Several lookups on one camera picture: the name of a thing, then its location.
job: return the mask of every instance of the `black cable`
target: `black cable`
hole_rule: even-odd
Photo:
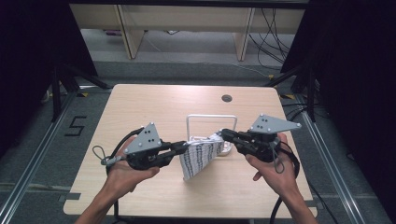
[[[307,105],[307,103],[288,104],[288,105],[282,105],[282,107],[283,106],[291,106],[291,105]]]
[[[288,115],[290,115],[290,114],[292,114],[292,113],[294,113],[295,111],[298,111],[298,110],[301,110],[301,108],[299,107],[299,108],[291,110],[289,113],[286,114],[286,118],[288,117]]]
[[[274,205],[273,211],[271,213],[270,224],[275,223],[276,213],[277,213],[277,210],[279,210],[279,207],[282,204],[282,202],[283,202],[282,199],[280,197],[278,197],[276,200],[276,203]]]
[[[256,40],[253,38],[253,36],[251,36],[251,34],[249,34],[250,39],[253,41],[253,43],[256,45],[256,47],[259,49],[259,53],[260,51],[264,52],[265,54],[267,54],[268,56],[270,56],[271,58],[275,59],[276,61],[278,61],[279,63],[283,63],[284,61],[278,57],[276,57],[275,54],[271,53],[270,51],[268,51],[267,49],[264,49],[262,47],[262,43],[259,45],[259,43],[256,42]]]
[[[271,21],[271,25],[270,25],[269,21],[267,20],[267,18],[266,18],[266,16],[265,16],[265,13],[264,13],[263,8],[262,8],[262,15],[263,15],[263,17],[264,17],[264,19],[265,19],[265,22],[267,23],[267,26],[268,26],[268,33],[267,33],[267,36],[268,36],[269,33],[272,34],[274,40],[275,40],[276,43],[277,43],[277,48],[271,46],[271,45],[268,44],[268,43],[266,43],[266,44],[267,44],[268,46],[271,46],[271,47],[274,48],[274,49],[278,49],[278,50],[280,51],[280,54],[282,55],[283,59],[285,59],[285,58],[286,58],[285,50],[282,49],[282,47],[280,46],[280,44],[283,45],[286,49],[290,49],[290,48],[288,48],[285,44],[283,44],[283,42],[282,42],[282,41],[279,39],[279,37],[277,36],[277,29],[276,29],[276,9],[273,8],[273,19],[272,19],[272,21]]]
[[[277,47],[275,47],[275,46],[272,46],[272,45],[270,45],[268,42],[266,42],[266,37],[262,37],[262,34],[259,34],[259,37],[262,39],[262,41],[265,41],[265,44],[268,46],[268,47],[270,47],[271,49],[279,49],[279,48],[277,48]]]
[[[308,109],[308,106],[306,106],[306,107],[303,107],[303,108],[298,108],[298,109],[296,109],[296,110],[298,110],[297,111],[297,113],[295,113],[290,119],[289,119],[289,121],[294,121],[296,118],[297,118],[297,116],[299,116],[301,113],[303,113],[305,110],[307,110]]]
[[[338,224],[338,220],[337,218],[334,216],[334,214],[332,213],[332,211],[330,210],[329,206],[327,206],[327,204],[324,202],[324,200],[322,199],[322,197],[320,196],[320,194],[318,193],[318,191],[314,188],[314,186],[311,184],[311,182],[307,179],[306,180],[308,182],[309,187],[315,192],[315,194],[318,196],[318,198],[320,199],[320,201],[323,203],[324,208],[327,210],[327,212],[329,213],[329,215],[332,217],[332,220],[334,221],[334,223]]]

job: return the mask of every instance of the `black electrical cord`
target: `black electrical cord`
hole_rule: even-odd
[[[262,52],[264,52],[265,54],[267,54],[268,56],[270,56],[271,58],[275,59],[277,62],[279,62],[279,63],[283,63],[283,62],[284,62],[282,59],[276,57],[275,54],[271,53],[271,52],[268,51],[267,49],[264,49],[264,48],[262,47],[263,42],[262,42],[261,44],[257,43],[256,40],[253,38],[253,36],[251,36],[251,34],[249,34],[249,37],[250,37],[250,39],[253,41],[253,43],[256,45],[256,47],[259,49],[259,51],[258,51],[258,57],[260,56],[260,52],[262,51]]]
[[[327,204],[324,202],[324,200],[322,199],[322,197],[320,196],[320,194],[318,193],[318,191],[314,188],[314,186],[311,184],[311,182],[307,179],[306,180],[308,182],[309,187],[315,192],[315,194],[318,196],[318,198],[320,199],[320,201],[323,203],[324,208],[327,210],[327,212],[329,213],[329,215],[332,217],[332,220],[334,221],[335,224],[338,224],[338,220],[337,218],[334,216],[334,214],[332,213],[332,211],[330,210],[329,206],[327,206]]]
[[[267,42],[265,42],[265,43],[266,43],[268,46],[270,46],[270,47],[272,47],[272,48],[274,48],[274,49],[278,49],[278,50],[280,51],[280,54],[282,55],[283,59],[285,59],[285,58],[286,58],[286,55],[285,55],[285,52],[286,52],[286,51],[283,50],[282,47],[281,47],[280,45],[284,46],[286,49],[290,49],[290,48],[288,48],[285,44],[283,44],[283,42],[282,42],[282,41],[279,39],[279,37],[277,36],[277,29],[276,29],[276,9],[273,8],[273,18],[272,18],[271,24],[270,24],[270,22],[267,20],[263,8],[262,8],[262,15],[263,15],[263,17],[264,17],[264,19],[265,19],[265,22],[267,23],[267,26],[268,26],[268,32],[267,32],[267,35],[265,36],[265,38],[263,39],[263,41],[265,41],[266,37],[271,33],[271,35],[273,36],[274,40],[276,41],[277,48],[274,47],[274,46],[272,46],[272,45],[270,45],[270,44],[268,44]]]
[[[300,108],[297,108],[297,109],[293,109],[293,110],[291,110],[288,114],[286,114],[286,117],[288,116],[288,115],[290,115],[291,113],[293,113],[293,112],[295,112],[295,111],[298,111],[297,113],[295,113],[290,119],[288,119],[289,121],[294,121],[296,118],[297,118],[297,116],[299,116],[300,114],[302,114],[305,110],[307,110],[308,109],[308,106],[305,106],[305,107],[300,107]],[[329,116],[324,116],[324,115],[321,115],[321,114],[319,114],[319,113],[317,113],[317,112],[315,112],[315,114],[316,115],[318,115],[318,116],[320,116],[320,117],[322,117],[322,118],[324,118],[324,119],[328,119],[329,118]]]

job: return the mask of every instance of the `forearm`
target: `forearm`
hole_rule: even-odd
[[[76,224],[101,223],[114,201],[102,190],[76,221]]]
[[[295,223],[318,223],[311,210],[306,206],[304,198],[300,192],[294,192],[288,196],[284,196],[282,197],[282,201],[288,207]]]

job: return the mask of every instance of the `floor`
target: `floor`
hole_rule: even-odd
[[[247,46],[247,55],[244,61],[238,62],[236,60],[236,53],[233,44],[232,34],[227,33],[205,33],[205,32],[176,32],[170,35],[166,31],[147,31],[144,35],[142,44],[135,59],[127,58],[125,47],[123,46],[122,38],[116,35],[106,35],[102,30],[82,30],[81,31],[87,46],[89,48],[92,59],[95,65],[100,66],[102,63],[180,63],[180,64],[208,64],[208,65],[222,65],[228,64],[234,66],[235,69],[243,69],[251,72],[251,75],[257,77],[268,77],[270,75],[279,75],[278,68],[281,66],[283,60],[282,52],[279,51],[277,43],[272,36],[268,36],[268,43],[275,47],[266,47],[272,52],[276,58],[268,56],[264,53],[258,55],[258,48],[253,39],[262,43],[262,37],[265,36],[252,34],[252,39],[249,39]],[[285,46],[290,46],[294,36],[280,35],[279,39]],[[261,66],[265,66],[265,73],[260,70]],[[279,91],[288,95],[290,93],[290,83],[292,79],[285,84],[279,85]],[[90,134],[94,132],[95,124],[100,118],[101,110],[92,111],[92,105],[98,108],[104,108],[106,99],[109,93],[92,94],[89,103],[84,102],[84,97],[77,97],[70,103],[70,109],[67,111],[64,121],[60,124],[61,127],[53,127],[48,117],[51,116],[50,104],[43,104],[42,108],[37,111],[37,116],[30,125],[31,129],[25,131],[26,141],[21,140],[16,146],[21,150],[11,150],[1,162],[0,168],[0,202],[2,204],[9,200],[9,194],[18,186],[21,181],[20,177],[25,173],[36,172],[27,182],[31,183],[27,192],[20,200],[16,211],[12,211],[13,216],[9,218],[10,223],[42,223],[49,220],[58,220],[58,223],[70,223],[76,217],[66,216],[63,214],[62,207],[64,197],[70,190],[70,186],[74,181],[73,173],[78,170],[78,165],[72,169],[63,169],[69,167],[70,163],[79,164],[81,157],[84,155],[84,150],[78,151],[73,146],[81,145],[82,148],[87,145],[87,139]],[[296,99],[291,100],[287,97],[281,99],[282,104],[290,102],[296,103],[303,101],[304,96],[297,96]],[[285,106],[285,114],[295,112],[296,107]],[[75,115],[87,114],[89,117],[96,118],[85,124],[87,132],[86,136],[81,136],[71,142],[57,139],[59,136],[64,136],[70,130],[67,125],[72,122]],[[332,125],[326,111],[319,107],[316,108],[318,121],[313,128],[306,125],[304,134],[295,134],[296,145],[308,147],[299,148],[301,160],[304,165],[305,173],[310,178],[310,181],[318,190],[321,198],[331,208],[339,223],[390,223],[387,215],[383,211],[380,203],[375,195],[372,193],[370,186],[366,183],[364,176],[361,174],[359,168],[352,159],[346,156],[347,148],[340,140],[335,127]],[[301,123],[309,124],[309,118],[304,113],[297,117]],[[55,132],[60,132],[55,139],[51,140],[49,144],[53,148],[69,148],[74,150],[73,153],[69,151],[56,151],[50,149],[44,151],[47,155],[37,164],[37,167],[32,170],[26,170],[25,167],[30,165],[31,158],[36,156],[36,149],[41,147],[43,139],[40,137],[31,136],[46,136],[48,129],[53,129]],[[325,136],[325,144],[320,141],[314,141],[315,130],[320,130],[316,136]],[[326,153],[332,155],[333,161],[326,161]],[[56,166],[53,165],[53,158],[60,158]],[[330,172],[342,173],[341,180],[344,183],[335,184],[336,179]],[[348,196],[340,195],[340,190],[350,194],[351,202],[348,202]],[[314,199],[318,207],[318,220],[321,223],[334,223],[329,212],[326,211],[324,203],[322,203],[318,195],[314,194]],[[357,210],[352,211],[347,207],[351,205]],[[108,217],[106,222],[111,223],[111,218]],[[254,220],[254,223],[263,223],[266,220]],[[289,220],[279,220],[279,223],[290,223]]]

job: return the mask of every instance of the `wrist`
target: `wrist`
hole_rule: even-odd
[[[101,189],[98,194],[93,198],[93,203],[96,204],[100,210],[108,210],[115,202],[117,198],[113,192],[108,192],[106,189]]]
[[[299,211],[306,208],[303,195],[295,190],[280,196],[284,204],[292,211]]]

